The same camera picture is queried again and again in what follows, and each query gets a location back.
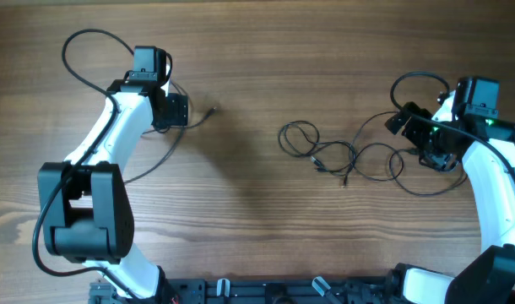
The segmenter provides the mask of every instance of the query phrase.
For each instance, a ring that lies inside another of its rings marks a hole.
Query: wood grain
[[[39,211],[36,173],[81,142],[104,101],[64,69],[64,40],[83,28],[109,30],[130,45],[175,59],[174,78],[193,98],[188,131],[157,171],[130,184],[134,241],[170,278],[385,274],[398,262],[457,274],[480,250],[468,183],[437,198],[390,182],[317,174],[284,154],[276,134],[290,121],[316,124],[324,140],[350,140],[371,115],[393,109],[401,74],[430,70],[452,84],[470,74],[501,80],[501,117],[515,121],[515,2],[345,1],[169,3],[0,8],[0,303],[83,302],[95,274],[57,279],[38,270],[30,236]],[[106,87],[132,58],[101,35],[79,37],[68,60]],[[415,79],[398,98],[431,111],[441,90]],[[391,135],[371,123],[359,146]],[[153,165],[176,132],[144,136],[124,176]],[[323,153],[341,163],[345,151]],[[360,168],[385,176],[389,151]],[[408,159],[402,179],[433,191],[439,175]],[[53,268],[70,269],[44,255]]]

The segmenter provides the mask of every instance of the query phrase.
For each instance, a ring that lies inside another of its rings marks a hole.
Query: metal clamp
[[[342,302],[334,296],[331,286],[321,277],[318,276],[312,280],[312,287],[320,296],[326,298],[331,304],[342,304]]]
[[[216,296],[230,297],[231,282],[228,279],[220,279],[216,284]]]

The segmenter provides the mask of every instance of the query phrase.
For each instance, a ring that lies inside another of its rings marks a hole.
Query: tangled cable
[[[378,113],[370,118],[368,118],[359,128],[359,130],[357,130],[357,133],[355,134],[355,136],[353,137],[353,139],[351,140],[351,142],[348,142],[348,141],[345,141],[345,140],[334,140],[334,141],[328,141],[328,142],[320,142],[319,139],[320,139],[320,133],[319,133],[319,130],[317,129],[317,127],[312,124],[311,122],[308,122],[308,121],[294,121],[294,122],[289,122],[289,123],[286,123],[278,132],[278,144],[279,144],[279,147],[288,155],[290,156],[293,156],[293,157],[297,157],[297,158],[305,158],[305,157],[310,157],[311,158],[311,161],[314,163],[314,165],[316,165],[316,171],[317,172],[327,172],[333,176],[338,176],[338,177],[342,177],[343,178],[343,181],[342,181],[342,187],[346,187],[347,184],[348,184],[348,176],[349,174],[352,172],[352,171],[356,171],[357,173],[359,173],[361,176],[363,176],[364,178],[366,178],[367,180],[370,180],[370,181],[374,181],[374,182],[390,182],[390,181],[395,181],[404,191],[406,191],[407,193],[409,194],[412,194],[412,195],[415,195],[415,196],[422,196],[422,197],[430,197],[430,196],[436,196],[436,195],[439,195],[439,194],[443,194],[443,193],[446,193],[450,190],[453,190],[454,188],[456,187],[459,187],[460,185],[462,185],[466,180],[467,180],[467,176],[464,174],[464,171],[462,171],[462,174],[460,175],[460,177],[449,187],[445,188],[445,189],[442,189],[440,191],[437,191],[437,192],[434,192],[434,193],[417,193],[417,192],[414,192],[414,191],[411,191],[409,190],[406,186],[404,186],[404,184],[402,184],[402,182],[398,179],[398,177],[400,176],[400,174],[402,174],[402,172],[404,171],[404,167],[405,167],[405,164],[404,164],[404,158],[402,157],[402,155],[400,155],[400,153],[404,152],[404,153],[408,153],[410,155],[418,155],[419,152],[417,150],[417,148],[411,148],[411,149],[395,149],[394,147],[392,147],[391,145],[388,145],[388,144],[385,144],[385,143],[379,143],[379,142],[375,142],[375,143],[371,143],[371,144],[367,144],[366,146],[364,146],[362,149],[360,149],[360,151],[357,151],[357,149],[355,148],[355,141],[359,138],[359,136],[361,135],[361,132],[362,132],[362,129],[366,126],[366,124],[368,124],[370,121],[372,121],[374,118],[376,117],[380,117],[382,115],[387,115],[387,114],[397,114],[396,111],[385,111],[385,112],[382,112],[382,113]],[[307,125],[307,126],[310,126],[314,131],[315,131],[315,139],[316,140],[312,140],[312,137],[308,134],[307,131],[305,131],[301,126],[303,125]],[[307,151],[307,152],[300,152],[289,140],[288,138],[288,130],[290,128],[295,128],[297,130],[299,130],[301,132],[301,134],[303,135],[304,139],[312,145],[312,147]],[[282,143],[282,138],[284,139],[284,142],[288,145],[289,149],[288,150],[284,144]],[[345,166],[342,166],[340,168],[337,168],[337,169],[330,169],[329,167],[327,167],[322,161],[320,161],[317,157],[316,157],[316,154],[323,151],[324,149],[330,147],[331,145],[334,145],[334,144],[340,144],[340,145],[343,145],[344,147],[348,148],[348,157],[350,159],[349,163]],[[391,174],[391,177],[387,177],[387,178],[376,178],[376,177],[373,177],[373,176],[369,176],[365,173],[363,173],[359,168],[357,168],[356,166],[356,163],[357,161],[359,160],[359,158],[361,157],[361,155],[367,151],[370,147],[375,147],[375,146],[382,146],[382,147],[386,147],[388,149],[390,149],[393,153],[391,154],[391,156],[389,157],[389,160],[388,160],[388,169],[389,169],[389,172]],[[394,171],[394,168],[393,168],[393,159],[394,158],[397,158],[399,163],[400,163],[400,167],[398,168],[398,171],[395,172]]]

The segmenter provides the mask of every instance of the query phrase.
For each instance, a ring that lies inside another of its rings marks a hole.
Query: black cable
[[[165,53],[165,56],[167,57],[167,59],[169,59],[170,61],[170,70],[167,71],[167,75],[165,76],[165,82],[162,84],[167,84],[168,81],[170,81],[170,78],[171,78],[171,72],[173,71],[173,58],[171,58],[171,54],[166,52]]]
[[[413,148],[413,149],[395,149],[394,147],[392,147],[392,146],[390,146],[388,144],[375,142],[375,143],[367,144],[360,151],[357,152],[357,150],[355,148],[355,141],[359,138],[363,128],[366,126],[366,124],[368,124],[368,122],[370,122],[374,118],[382,116],[382,115],[397,114],[397,113],[398,113],[397,111],[385,111],[385,112],[378,113],[378,114],[368,118],[359,127],[359,129],[357,130],[357,133],[353,137],[353,140],[351,141],[351,143],[346,142],[344,140],[338,140],[338,141],[333,141],[333,142],[319,142],[320,133],[319,133],[319,130],[317,129],[317,127],[315,125],[313,125],[312,123],[307,122],[307,121],[290,122],[290,123],[285,124],[280,129],[280,131],[279,131],[279,135],[278,135],[279,146],[286,154],[291,155],[293,157],[298,157],[298,158],[301,158],[301,157],[314,157],[314,155],[316,153],[318,153],[319,151],[327,148],[328,146],[330,146],[332,144],[342,144],[342,145],[348,147],[349,152],[350,152],[350,154],[349,154],[350,163],[347,164],[346,166],[343,166],[343,167],[339,168],[339,169],[336,169],[336,170],[328,169],[320,160],[318,160],[316,158],[312,159],[314,164],[317,166],[316,170],[318,172],[327,172],[327,173],[330,173],[331,175],[334,175],[334,176],[343,177],[344,178],[344,180],[343,180],[343,186],[344,187],[347,184],[348,175],[351,173],[352,170],[355,170],[357,173],[359,173],[365,179],[370,180],[370,181],[374,181],[374,182],[390,182],[390,181],[395,181],[405,192],[407,192],[409,194],[412,194],[412,195],[415,195],[415,196],[421,196],[421,197],[430,197],[430,196],[436,196],[436,195],[444,194],[444,193],[446,193],[446,192],[448,192],[450,190],[453,190],[454,188],[459,187],[460,185],[462,185],[467,180],[467,176],[464,175],[464,172],[462,172],[462,174],[458,178],[458,180],[455,181],[451,186],[449,186],[449,187],[447,187],[445,189],[442,189],[442,190],[440,190],[438,192],[435,192],[435,193],[417,193],[415,191],[409,190],[398,179],[398,177],[400,176],[400,174],[402,174],[402,172],[404,171],[404,168],[405,168],[404,158],[400,155],[400,152],[409,152],[411,155],[417,155],[418,153],[417,153],[417,150],[415,148]],[[313,140],[310,139],[309,134],[304,129],[301,128],[301,125],[307,125],[307,126],[310,126],[310,127],[313,128],[313,130],[316,132],[316,141],[313,141]],[[297,128],[302,133],[302,135],[304,136],[305,140],[308,143],[312,144],[312,147],[307,152],[300,152],[289,141],[289,139],[287,137],[287,130],[290,127]],[[282,140],[281,140],[282,138],[284,138],[284,141],[289,145],[289,147],[291,148],[291,151],[287,150],[287,148],[282,144]],[[389,177],[389,178],[376,178],[376,177],[373,177],[373,176],[368,176],[367,174],[363,173],[360,169],[358,169],[357,166],[356,166],[356,163],[357,163],[358,159],[361,157],[361,155],[365,151],[367,151],[370,147],[375,147],[375,146],[386,147],[386,148],[390,149],[393,152],[391,154],[391,156],[389,157],[389,160],[388,160],[388,169],[389,169],[389,172],[391,174],[391,177]],[[394,159],[394,157],[397,157],[398,160],[400,161],[400,168],[398,169],[398,172],[396,172],[396,173],[394,172],[394,169],[393,169],[393,159]]]
[[[179,142],[181,141],[182,139],[182,135],[184,134],[184,132],[188,129],[191,129],[191,128],[195,128],[195,127],[198,127],[200,126],[202,123],[204,123],[207,119],[209,119],[209,117],[213,114],[216,113],[216,107],[213,107],[211,108],[210,110],[207,111],[207,113],[205,113],[205,115],[201,118],[201,120],[199,122],[196,122],[194,123],[192,126],[190,127],[176,127],[176,126],[173,126],[172,128],[178,128],[180,129],[181,131],[179,132],[179,136],[177,136],[177,138],[175,139],[175,142],[173,143],[173,145],[171,146],[171,148],[167,151],[167,153],[165,153],[165,155],[154,165],[152,166],[150,169],[148,169],[147,171],[139,174],[138,176],[135,176],[135,177],[132,177],[130,178],[129,180],[127,181],[124,181],[124,184],[129,184],[130,182],[135,182],[137,181],[139,178],[141,177],[144,177],[146,176],[147,174],[149,174],[150,172],[156,170],[156,168],[158,168],[160,165],[162,165],[172,154],[173,152],[175,151],[175,148],[176,146],[179,144]],[[147,133],[152,133],[152,132],[155,132],[155,130],[149,130],[149,131],[145,131],[144,134],[147,134]]]
[[[184,132],[186,131],[185,128],[181,128],[181,131],[179,132],[179,135],[176,137],[175,139],[175,142],[173,143],[173,145],[171,146],[171,148],[167,151],[167,153],[165,153],[164,156],[162,156],[162,158],[154,165],[152,166],[150,169],[148,169],[147,171],[139,174],[138,176],[135,176],[135,177],[132,177],[130,178],[129,180],[127,181],[124,181],[124,184],[127,185],[129,184],[130,182],[135,182],[137,181],[139,178],[143,177],[143,176],[146,176],[147,174],[149,174],[150,172],[156,170],[156,168],[158,168],[160,165],[162,165],[172,154],[173,152],[175,151],[175,148],[176,146],[181,142],[181,139],[182,139],[182,135],[184,134]]]
[[[399,149],[399,150],[396,150],[394,151],[394,153],[391,155],[391,157],[389,157],[389,171],[391,172],[391,174],[393,174],[393,157],[401,152],[409,152],[409,149]],[[456,187],[460,187],[464,182],[466,182],[468,180],[468,175],[467,174],[464,174],[464,170],[462,170],[462,173],[460,174],[460,176],[458,177],[458,179],[456,181],[454,181],[454,183],[445,188],[445,189],[442,189],[440,191],[436,191],[434,193],[417,193],[417,192],[414,192],[414,191],[411,191],[409,190],[406,186],[404,186],[404,184],[402,184],[402,182],[400,182],[400,180],[398,179],[398,176],[394,176],[393,177],[393,180],[407,193],[409,194],[412,194],[412,195],[415,195],[415,196],[420,196],[420,197],[431,197],[431,196],[436,196],[436,195],[440,195],[440,194],[444,194],[448,191],[451,191],[453,190],[454,188]]]
[[[96,137],[94,142],[85,151],[84,155],[73,165],[73,167],[57,183],[57,185],[55,186],[55,188],[51,192],[49,198],[47,199],[46,203],[44,204],[44,207],[41,209],[40,215],[38,216],[38,220],[36,221],[35,229],[34,229],[33,235],[32,235],[32,255],[33,255],[33,258],[34,258],[35,263],[38,266],[38,268],[41,269],[43,272],[45,272],[47,274],[50,274],[50,275],[53,275],[53,276],[56,276],[56,277],[67,277],[67,276],[76,275],[76,274],[83,274],[83,273],[86,273],[86,272],[89,272],[89,271],[99,271],[99,272],[103,273],[106,278],[111,280],[111,282],[113,282],[116,286],[118,286],[119,289],[124,290],[125,292],[127,292],[134,300],[141,301],[135,294],[132,293],[131,290],[129,290],[126,286],[124,286],[115,276],[113,276],[109,271],[107,271],[107,269],[105,269],[103,267],[87,267],[87,268],[77,269],[77,270],[72,270],[72,271],[59,272],[59,271],[55,271],[55,270],[49,269],[41,261],[41,258],[40,258],[40,252],[39,252],[39,248],[38,248],[38,239],[39,239],[39,236],[40,236],[41,226],[43,225],[44,219],[46,218],[46,215],[47,215],[47,212],[49,211],[49,208],[52,206],[53,201],[55,200],[55,197],[58,195],[58,193],[61,191],[61,189],[68,183],[68,181],[70,181],[72,175],[79,169],[79,167],[83,164],[83,162],[86,161],[94,153],[94,151],[95,151],[96,147],[98,146],[98,144],[101,142],[101,140],[104,138],[106,133],[111,128],[111,125],[115,121],[115,118],[117,117],[117,113],[118,113],[117,102],[115,101],[115,98],[112,95],[110,95],[108,92],[106,92],[102,88],[98,87],[97,85],[92,84],[92,83],[90,83],[90,81],[88,81],[88,80],[84,79],[83,77],[79,76],[68,65],[68,61],[66,59],[66,50],[68,48],[68,44],[70,43],[70,41],[72,41],[78,35],[82,35],[82,34],[85,34],[85,33],[100,33],[100,34],[108,35],[111,38],[113,38],[113,39],[119,41],[121,44],[123,44],[130,51],[130,53],[133,54],[133,51],[130,48],[130,46],[128,46],[123,40],[121,40],[116,35],[113,35],[112,33],[107,32],[105,30],[97,30],[97,29],[80,30],[78,32],[73,33],[64,42],[64,45],[62,46],[62,63],[64,64],[64,67],[77,80],[79,80],[82,83],[86,84],[90,88],[92,88],[94,90],[97,90],[98,92],[103,94],[105,97],[107,97],[111,101],[111,103],[112,103],[113,111],[111,111],[110,118],[107,121],[107,124],[104,126],[104,128],[102,128],[102,130],[98,134],[98,137]]]
[[[179,87],[179,84],[175,82],[174,79],[171,79],[171,85],[173,85],[173,87],[175,88],[176,92],[179,93],[180,95],[185,95],[186,97],[188,97],[188,99],[190,99],[190,95],[184,91],[184,94],[181,92],[181,88]]]
[[[288,155],[291,155],[293,157],[298,157],[298,158],[301,158],[301,157],[311,157],[311,160],[312,162],[314,163],[314,165],[317,166],[316,168],[316,171],[318,172],[327,172],[333,176],[340,176],[340,177],[343,177],[344,180],[343,180],[343,187],[345,187],[347,185],[347,181],[348,181],[348,175],[351,173],[352,170],[356,170],[357,172],[359,172],[364,178],[366,179],[369,179],[369,180],[372,180],[372,181],[375,181],[375,182],[386,182],[386,181],[392,181],[395,177],[398,177],[402,171],[404,170],[404,159],[402,158],[401,155],[399,154],[396,154],[396,156],[398,157],[398,159],[400,160],[400,169],[398,170],[397,173],[393,173],[393,177],[390,177],[390,178],[387,178],[387,179],[379,179],[379,178],[375,178],[375,177],[371,177],[371,176],[368,176],[364,173],[362,173],[360,170],[357,169],[356,167],[356,161],[359,159],[359,157],[361,156],[361,153],[364,152],[365,150],[369,149],[370,147],[373,147],[373,146],[384,146],[390,150],[392,150],[392,152],[395,152],[396,149],[393,148],[392,146],[388,145],[388,144],[384,144],[384,143],[372,143],[372,144],[368,144],[367,146],[365,146],[364,148],[361,149],[360,152],[357,152],[357,150],[355,149],[355,146],[354,146],[354,142],[357,140],[357,137],[361,134],[361,131],[362,131],[362,128],[368,123],[370,122],[372,119],[376,118],[376,117],[379,117],[381,115],[385,115],[385,114],[396,114],[397,112],[396,111],[387,111],[387,112],[383,112],[383,113],[379,113],[379,114],[376,114],[372,117],[370,117],[368,120],[366,120],[366,122],[364,122],[359,130],[357,131],[357,133],[355,134],[354,136],[354,139],[353,141],[350,143],[350,142],[347,142],[347,141],[344,141],[344,140],[335,140],[335,141],[331,141],[331,142],[320,142],[319,139],[320,139],[320,133],[319,133],[319,130],[317,129],[317,127],[315,125],[313,125],[311,122],[308,122],[308,121],[295,121],[295,122],[289,122],[289,123],[286,123],[280,130],[279,130],[279,133],[278,133],[278,143],[279,143],[279,147]],[[301,125],[307,125],[307,126],[310,126],[313,128],[313,130],[315,131],[316,133],[316,140],[313,141],[310,139],[310,136],[309,134],[303,129],[301,128]],[[288,136],[287,136],[287,131],[289,130],[290,127],[294,127],[296,129],[298,129],[302,135],[304,136],[305,140],[312,144],[312,147],[307,151],[307,152],[300,152],[291,142],[290,140],[288,139]],[[291,151],[287,150],[287,148],[282,144],[282,138],[284,138],[284,141],[288,144],[288,146],[290,147]],[[350,162],[345,165],[345,166],[342,166],[338,169],[329,169],[327,168],[320,160],[318,160],[317,158],[314,157],[314,155],[316,155],[317,153],[319,153],[320,151],[322,151],[323,149],[326,149],[327,147],[333,145],[333,144],[340,144],[340,145],[343,145],[345,147],[348,148],[348,151],[349,151],[349,158],[350,158]]]
[[[445,88],[447,89],[447,94],[449,94],[449,92],[450,92],[449,85],[448,85],[447,81],[445,79],[443,79],[442,77],[440,77],[440,76],[438,76],[438,75],[436,75],[434,73],[428,73],[428,72],[411,72],[411,73],[407,73],[407,74],[404,74],[404,75],[400,76],[394,82],[393,86],[391,87],[390,97],[391,97],[391,102],[394,104],[394,106],[396,106],[400,111],[405,111],[406,113],[408,113],[415,120],[418,120],[420,122],[425,122],[425,123],[427,123],[427,124],[429,124],[431,126],[434,126],[434,127],[444,128],[446,130],[456,132],[458,134],[461,134],[461,135],[463,135],[463,136],[465,136],[467,138],[473,139],[474,141],[477,141],[480,144],[484,145],[492,153],[494,153],[494,155],[496,155],[497,158],[499,158],[501,160],[501,162],[503,163],[503,165],[507,169],[507,173],[511,176],[512,182],[514,183],[514,186],[515,186],[515,170],[514,170],[514,168],[511,166],[511,164],[505,158],[505,156],[503,156],[500,153],[500,151],[498,151],[496,148],[494,148],[491,144],[487,143],[483,139],[478,138],[477,136],[475,136],[475,135],[473,135],[471,133],[465,132],[463,130],[459,130],[457,128],[448,126],[448,125],[443,124],[443,123],[432,121],[431,119],[426,119],[424,117],[421,117],[419,115],[416,115],[416,114],[410,112],[407,109],[403,109],[403,107],[394,98],[394,91],[395,91],[396,87],[398,86],[398,84],[400,82],[402,82],[402,80],[407,79],[407,78],[411,78],[411,77],[416,77],[416,76],[423,76],[423,77],[429,77],[429,78],[437,79],[439,82],[441,82],[445,86]]]

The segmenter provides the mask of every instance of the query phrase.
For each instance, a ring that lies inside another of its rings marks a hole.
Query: black motor joint
[[[499,83],[482,77],[466,77],[458,81],[454,95],[451,122],[443,125],[462,130],[486,141],[495,138],[515,143],[515,124],[497,119],[497,96]],[[440,105],[447,97],[441,93]],[[474,142],[458,132],[434,127],[412,117],[432,119],[432,114],[414,102],[406,103],[402,110],[391,117],[385,126],[397,134],[402,127],[405,136],[418,150],[419,162],[436,171],[451,171]]]
[[[136,46],[133,56],[133,69],[124,79],[113,81],[107,91],[138,93],[147,96],[153,112],[152,126],[163,130],[169,127],[184,127],[188,124],[188,97],[170,93],[165,95],[162,86],[171,77],[173,62],[166,51],[155,46]]]

